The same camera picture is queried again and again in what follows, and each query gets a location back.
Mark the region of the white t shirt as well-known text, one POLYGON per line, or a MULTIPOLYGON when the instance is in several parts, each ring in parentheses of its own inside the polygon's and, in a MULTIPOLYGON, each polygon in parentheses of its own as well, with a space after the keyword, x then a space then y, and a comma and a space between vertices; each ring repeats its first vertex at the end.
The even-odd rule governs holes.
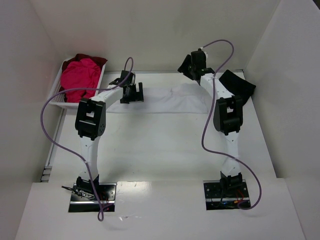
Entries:
POLYGON ((114 114, 206 114, 205 90, 197 84, 183 83, 174 87, 146 87, 144 101, 129 104, 117 101, 107 110, 114 114))

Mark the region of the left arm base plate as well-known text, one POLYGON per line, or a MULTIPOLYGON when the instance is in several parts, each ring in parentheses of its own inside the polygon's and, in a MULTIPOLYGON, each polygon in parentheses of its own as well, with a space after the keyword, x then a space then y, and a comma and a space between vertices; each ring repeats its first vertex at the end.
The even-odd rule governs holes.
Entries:
MULTIPOLYGON (((69 187, 69 189, 71 190, 69 213, 99 212, 99 203, 93 193, 78 189, 76 184, 74 184, 73 188, 69 187)), ((116 183, 101 183, 99 185, 97 193, 104 213, 115 211, 116 189, 116 183)))

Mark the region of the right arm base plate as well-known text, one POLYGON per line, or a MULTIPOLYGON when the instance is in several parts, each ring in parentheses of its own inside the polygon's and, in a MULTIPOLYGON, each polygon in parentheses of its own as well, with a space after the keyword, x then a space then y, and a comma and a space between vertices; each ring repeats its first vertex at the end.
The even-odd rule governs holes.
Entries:
POLYGON ((213 210, 234 210, 250 208, 251 201, 247 183, 243 180, 242 185, 235 189, 224 190, 218 180, 204 181, 204 196, 207 211, 213 210))

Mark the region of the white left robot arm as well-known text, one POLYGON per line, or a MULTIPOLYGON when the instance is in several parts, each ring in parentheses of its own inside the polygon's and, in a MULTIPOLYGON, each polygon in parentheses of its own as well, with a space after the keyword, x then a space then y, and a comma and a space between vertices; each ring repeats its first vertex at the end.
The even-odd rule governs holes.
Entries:
POLYGON ((93 195, 99 190, 98 145, 106 130, 107 109, 117 101, 121 104, 144 101, 143 84, 140 82, 136 87, 135 79, 135 73, 123 70, 106 90, 82 98, 78 104, 75 129, 80 137, 85 170, 77 177, 76 188, 86 194, 93 195))

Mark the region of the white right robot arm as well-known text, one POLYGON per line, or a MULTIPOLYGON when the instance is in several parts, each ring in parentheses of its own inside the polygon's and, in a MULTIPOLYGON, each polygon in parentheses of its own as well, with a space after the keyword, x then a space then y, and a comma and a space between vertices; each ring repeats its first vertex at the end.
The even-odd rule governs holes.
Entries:
POLYGON ((238 138, 243 124, 243 101, 239 95, 234 95, 216 78, 212 68, 207 67, 208 54, 199 48, 192 51, 183 60, 178 72, 196 81, 212 98, 207 129, 212 122, 215 130, 220 133, 225 142, 226 150, 220 155, 225 156, 220 170, 220 189, 222 194, 239 188, 243 176, 239 158, 238 138))

